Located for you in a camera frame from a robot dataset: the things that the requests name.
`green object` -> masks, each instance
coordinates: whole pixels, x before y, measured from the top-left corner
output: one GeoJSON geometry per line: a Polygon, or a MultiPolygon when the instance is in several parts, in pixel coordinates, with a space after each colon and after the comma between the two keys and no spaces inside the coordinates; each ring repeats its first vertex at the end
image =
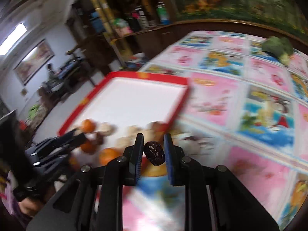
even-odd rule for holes
{"type": "Polygon", "coordinates": [[[168,12],[166,10],[165,4],[163,2],[159,2],[157,4],[156,11],[157,11],[158,16],[161,20],[161,24],[163,24],[163,25],[170,24],[169,15],[168,15],[168,12]]]}
{"type": "Polygon", "coordinates": [[[249,113],[245,113],[242,118],[241,131],[247,130],[254,126],[256,119],[256,116],[250,116],[249,113]]]}
{"type": "Polygon", "coordinates": [[[286,37],[282,37],[282,38],[280,38],[280,41],[282,42],[284,51],[285,51],[289,56],[293,55],[294,49],[293,49],[293,46],[292,46],[292,44],[290,43],[289,39],[286,38],[286,37]]]}
{"type": "Polygon", "coordinates": [[[30,109],[29,109],[29,114],[28,114],[28,117],[33,120],[35,115],[36,115],[36,112],[38,111],[39,109],[39,104],[35,104],[33,105],[30,109]]]}
{"type": "Polygon", "coordinates": [[[262,51],[267,52],[278,59],[284,53],[284,47],[278,37],[271,36],[262,43],[262,51]]]}
{"type": "Polygon", "coordinates": [[[288,38],[282,37],[279,39],[276,36],[271,36],[262,43],[262,51],[277,58],[280,63],[287,67],[294,49],[288,38]]]}
{"type": "Polygon", "coordinates": [[[290,63],[290,56],[286,53],[286,52],[284,52],[279,58],[278,58],[278,61],[280,62],[280,63],[282,63],[284,66],[288,66],[289,65],[289,63],[290,63]]]}

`cartoon print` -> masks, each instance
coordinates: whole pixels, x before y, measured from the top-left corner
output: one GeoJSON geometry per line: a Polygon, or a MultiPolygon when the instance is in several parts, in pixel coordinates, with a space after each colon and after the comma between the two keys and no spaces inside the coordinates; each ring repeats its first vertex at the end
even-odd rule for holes
{"type": "Polygon", "coordinates": [[[299,144],[297,156],[308,162],[308,108],[298,104],[299,109],[299,144]]]}
{"type": "Polygon", "coordinates": [[[152,62],[189,67],[198,63],[203,55],[204,50],[201,49],[171,46],[166,51],[155,57],[152,62]]]}
{"type": "Polygon", "coordinates": [[[198,30],[191,32],[191,36],[207,36],[207,35],[219,35],[219,31],[213,31],[213,30],[198,30]]]}
{"type": "Polygon", "coordinates": [[[247,37],[248,39],[251,39],[251,40],[257,41],[257,42],[263,42],[263,41],[266,40],[266,39],[263,38],[263,37],[253,36],[253,35],[246,35],[246,37],[247,37]]]}
{"type": "Polygon", "coordinates": [[[208,36],[189,36],[188,38],[185,38],[179,42],[179,44],[190,47],[207,48],[210,46],[212,39],[212,37],[208,36]]]}
{"type": "Polygon", "coordinates": [[[215,149],[220,137],[177,121],[169,131],[174,145],[180,146],[186,156],[197,160],[201,165],[215,167],[215,149]]]}
{"type": "Polygon", "coordinates": [[[250,54],[255,57],[259,57],[268,61],[279,63],[278,60],[261,50],[261,42],[251,41],[250,54]]]}
{"type": "Polygon", "coordinates": [[[240,76],[242,74],[243,64],[244,58],[240,55],[210,51],[199,62],[198,67],[240,76]]]}
{"type": "Polygon", "coordinates": [[[273,215],[287,183],[290,169],[274,161],[233,146],[224,165],[273,215]]]}
{"type": "Polygon", "coordinates": [[[304,54],[303,52],[298,51],[298,53],[304,57],[305,60],[308,60],[308,55],[304,54]]]}
{"type": "Polygon", "coordinates": [[[295,132],[290,99],[251,85],[238,131],[292,154],[295,132]]]}
{"type": "Polygon", "coordinates": [[[151,65],[144,72],[154,73],[154,74],[177,75],[177,76],[181,76],[183,74],[183,71],[176,70],[176,69],[169,69],[169,68],[158,66],[158,65],[151,65]]]}
{"type": "Polygon", "coordinates": [[[246,74],[249,80],[289,92],[286,82],[288,75],[283,67],[264,60],[249,58],[246,74]]]}
{"type": "Polygon", "coordinates": [[[307,77],[305,61],[304,58],[302,58],[300,55],[294,53],[290,56],[289,68],[292,71],[307,77]]]}
{"type": "Polygon", "coordinates": [[[155,230],[157,224],[137,206],[128,197],[123,199],[123,231],[155,230]]]}
{"type": "Polygon", "coordinates": [[[215,38],[212,48],[222,51],[245,54],[244,50],[246,48],[246,40],[242,38],[219,36],[215,38]]]}
{"type": "Polygon", "coordinates": [[[296,215],[308,195],[308,176],[298,173],[290,200],[285,206],[278,221],[280,230],[283,230],[296,215]]]}
{"type": "Polygon", "coordinates": [[[225,31],[220,31],[220,35],[223,36],[238,36],[238,37],[245,37],[245,34],[242,33],[235,33],[235,32],[225,32],[225,31]]]}
{"type": "Polygon", "coordinates": [[[189,79],[192,94],[184,113],[217,125],[226,125],[239,82],[201,73],[191,73],[189,79]]]}
{"type": "Polygon", "coordinates": [[[290,72],[290,76],[296,97],[308,102],[308,80],[293,72],[290,72]]]}

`broccoli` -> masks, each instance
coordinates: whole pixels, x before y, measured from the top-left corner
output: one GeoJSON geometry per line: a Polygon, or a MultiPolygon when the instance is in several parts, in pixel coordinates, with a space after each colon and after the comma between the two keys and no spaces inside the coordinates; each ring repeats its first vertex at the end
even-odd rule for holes
{"type": "Polygon", "coordinates": [[[284,52],[283,44],[278,37],[271,36],[262,43],[262,51],[278,59],[284,52]]]}
{"type": "Polygon", "coordinates": [[[288,38],[279,39],[276,36],[271,36],[262,43],[262,51],[275,57],[283,65],[288,66],[290,56],[294,50],[288,38]]]}
{"type": "Polygon", "coordinates": [[[286,52],[289,56],[293,55],[294,49],[289,39],[282,37],[280,38],[280,41],[282,42],[284,52],[286,52]]]}

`orange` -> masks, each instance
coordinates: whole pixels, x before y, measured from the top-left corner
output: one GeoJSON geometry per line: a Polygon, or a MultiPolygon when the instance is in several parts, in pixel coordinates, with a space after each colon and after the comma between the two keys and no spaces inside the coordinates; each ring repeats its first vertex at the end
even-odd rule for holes
{"type": "Polygon", "coordinates": [[[92,155],[95,153],[97,146],[93,145],[93,143],[90,140],[86,140],[84,144],[80,145],[80,148],[83,152],[92,155]]]}
{"type": "Polygon", "coordinates": [[[100,152],[100,155],[99,155],[100,164],[102,166],[106,166],[108,162],[110,162],[111,160],[119,156],[121,156],[121,154],[115,149],[111,147],[105,148],[100,152]]]}
{"type": "Polygon", "coordinates": [[[75,171],[78,171],[80,169],[80,165],[75,157],[71,156],[68,159],[68,162],[75,171]]]}
{"type": "Polygon", "coordinates": [[[96,124],[92,120],[86,119],[82,121],[80,128],[82,132],[88,134],[88,133],[94,132],[96,128],[96,124]]]}

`bottle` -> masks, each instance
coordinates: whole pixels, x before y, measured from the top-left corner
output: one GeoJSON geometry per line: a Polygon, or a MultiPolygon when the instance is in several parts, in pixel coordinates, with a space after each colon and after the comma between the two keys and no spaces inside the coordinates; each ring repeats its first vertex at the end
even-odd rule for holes
{"type": "Polygon", "coordinates": [[[156,6],[157,14],[161,20],[162,25],[170,24],[169,15],[166,10],[165,4],[163,2],[159,2],[156,6]]]}
{"type": "Polygon", "coordinates": [[[127,22],[132,29],[133,32],[138,32],[141,30],[141,27],[138,23],[138,16],[136,16],[136,12],[133,12],[131,16],[127,17],[127,22]]]}
{"type": "Polygon", "coordinates": [[[147,27],[149,27],[150,24],[149,24],[149,22],[148,22],[148,20],[147,20],[147,18],[146,18],[146,16],[145,16],[145,13],[144,13],[144,11],[143,11],[143,9],[142,9],[142,6],[137,6],[137,7],[135,8],[135,10],[136,10],[136,12],[139,14],[138,22],[139,22],[140,26],[141,26],[142,28],[147,28],[147,27]]]}

